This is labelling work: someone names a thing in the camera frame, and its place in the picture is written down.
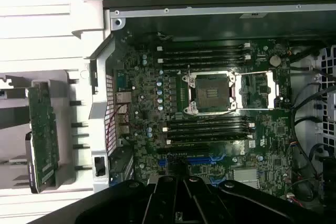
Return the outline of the silver chipset heatsink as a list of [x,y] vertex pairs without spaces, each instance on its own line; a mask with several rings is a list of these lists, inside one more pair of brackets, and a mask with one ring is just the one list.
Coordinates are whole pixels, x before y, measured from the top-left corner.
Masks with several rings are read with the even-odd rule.
[[257,169],[256,168],[234,169],[233,178],[235,181],[238,181],[241,183],[256,182],[258,180]]

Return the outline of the long PCIe expansion slot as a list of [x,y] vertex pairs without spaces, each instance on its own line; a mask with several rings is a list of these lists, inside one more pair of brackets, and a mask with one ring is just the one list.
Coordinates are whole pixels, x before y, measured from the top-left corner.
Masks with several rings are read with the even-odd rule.
[[156,152],[158,154],[168,153],[202,153],[209,152],[209,146],[173,146],[168,148],[158,148]]

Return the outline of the CPU socket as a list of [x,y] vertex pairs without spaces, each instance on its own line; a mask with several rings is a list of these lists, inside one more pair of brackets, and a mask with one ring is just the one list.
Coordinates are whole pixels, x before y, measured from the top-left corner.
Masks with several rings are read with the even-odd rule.
[[[182,112],[188,114],[187,74],[182,81],[187,86],[187,104]],[[229,71],[190,72],[192,116],[224,115],[236,110],[234,73]]]

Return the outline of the thin metal locking lever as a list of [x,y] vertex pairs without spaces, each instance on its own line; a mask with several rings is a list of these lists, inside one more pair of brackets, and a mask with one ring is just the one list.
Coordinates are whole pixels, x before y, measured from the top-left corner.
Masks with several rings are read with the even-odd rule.
[[188,83],[188,114],[191,114],[191,87],[190,87],[190,65],[187,65],[187,83]]

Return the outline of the green motherboard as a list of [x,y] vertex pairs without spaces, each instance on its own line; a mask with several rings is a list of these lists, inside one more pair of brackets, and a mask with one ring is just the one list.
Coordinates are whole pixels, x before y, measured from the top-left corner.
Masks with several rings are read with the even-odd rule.
[[[209,51],[208,50],[175,50],[157,51],[163,47],[194,47],[239,45],[249,42],[250,48],[238,49],[246,52],[239,54],[183,55],[165,56],[164,52],[175,51]],[[211,57],[251,55],[251,60],[232,62],[243,65],[239,67],[221,67],[207,69],[191,69],[190,72],[229,71],[248,73],[271,70],[274,80],[279,85],[279,96],[275,100],[273,110],[238,110],[224,115],[192,116],[182,112],[187,104],[187,86],[182,77],[187,74],[184,69],[163,69],[157,58],[179,57]],[[273,67],[269,59],[273,55],[281,58],[281,65]],[[128,47],[121,67],[114,71],[116,78],[115,98],[117,112],[115,114],[116,137],[134,158],[134,178],[147,184],[151,179],[168,173],[168,161],[160,167],[158,161],[167,157],[220,157],[225,158],[215,165],[189,165],[189,174],[206,178],[212,186],[218,186],[225,180],[234,180],[234,169],[256,168],[258,180],[243,184],[259,189],[279,198],[286,198],[291,180],[287,147],[292,138],[290,129],[291,117],[291,82],[288,57],[291,55],[289,44],[279,39],[256,40],[208,40],[208,41],[174,41],[170,36],[158,36],[153,41],[133,41]],[[170,121],[210,119],[229,116],[247,116],[242,122],[208,122],[196,124],[169,124]],[[163,127],[180,127],[196,125],[225,125],[255,123],[254,128],[224,132],[248,132],[247,136],[219,136],[206,138],[167,138],[168,134],[222,132],[222,131],[183,131],[162,132]],[[234,143],[213,143],[173,146],[209,146],[209,152],[202,153],[168,153],[158,154],[158,148],[165,145],[165,140],[200,141],[253,138],[249,141]]]

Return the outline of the metal socket cover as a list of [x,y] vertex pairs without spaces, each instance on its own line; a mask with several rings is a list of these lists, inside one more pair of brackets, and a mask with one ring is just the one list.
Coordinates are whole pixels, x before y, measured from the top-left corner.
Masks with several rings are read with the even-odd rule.
[[271,70],[234,73],[234,100],[238,110],[273,110],[279,85]]

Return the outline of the grey parts rack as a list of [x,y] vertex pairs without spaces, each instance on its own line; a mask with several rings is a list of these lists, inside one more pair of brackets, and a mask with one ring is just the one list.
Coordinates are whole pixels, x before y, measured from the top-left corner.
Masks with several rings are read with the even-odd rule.
[[75,180],[68,74],[63,70],[0,73],[0,190],[26,188],[32,193],[25,147],[30,131],[26,88],[35,80],[49,83],[58,136],[55,182],[43,191]]

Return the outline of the round coin cell battery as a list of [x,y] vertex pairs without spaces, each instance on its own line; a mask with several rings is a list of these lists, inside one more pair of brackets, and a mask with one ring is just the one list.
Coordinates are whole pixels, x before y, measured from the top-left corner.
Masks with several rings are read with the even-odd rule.
[[269,59],[269,63],[273,67],[279,67],[281,65],[281,58],[278,55],[273,55]]

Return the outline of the silver metal disk bay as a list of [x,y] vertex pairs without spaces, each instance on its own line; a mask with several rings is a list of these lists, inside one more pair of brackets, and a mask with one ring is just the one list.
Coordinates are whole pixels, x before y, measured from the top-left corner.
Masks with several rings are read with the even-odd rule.
[[[316,67],[336,78],[336,45],[321,50]],[[333,146],[336,144],[336,91],[324,94],[322,99],[322,131],[329,139],[325,143]]]

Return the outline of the black open PC case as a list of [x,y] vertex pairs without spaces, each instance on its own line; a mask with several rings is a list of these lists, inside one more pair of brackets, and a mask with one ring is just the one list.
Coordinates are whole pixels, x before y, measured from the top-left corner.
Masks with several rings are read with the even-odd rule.
[[[121,67],[133,41],[153,41],[160,35],[174,41],[279,39],[286,41],[291,51],[292,136],[286,151],[291,180],[286,198],[280,199],[332,217],[336,224],[336,144],[325,143],[329,139],[322,131],[322,96],[336,91],[336,78],[316,67],[321,50],[336,45],[336,4],[179,0],[125,6],[107,0],[103,6],[107,8],[110,34],[88,57],[94,193],[137,180],[133,176],[134,158],[116,137],[115,125],[114,71]],[[194,176],[185,162],[172,162],[163,176],[177,180],[174,224],[204,224],[184,184],[184,179]],[[144,185],[156,184],[163,176]],[[210,189],[217,187],[200,178]]]

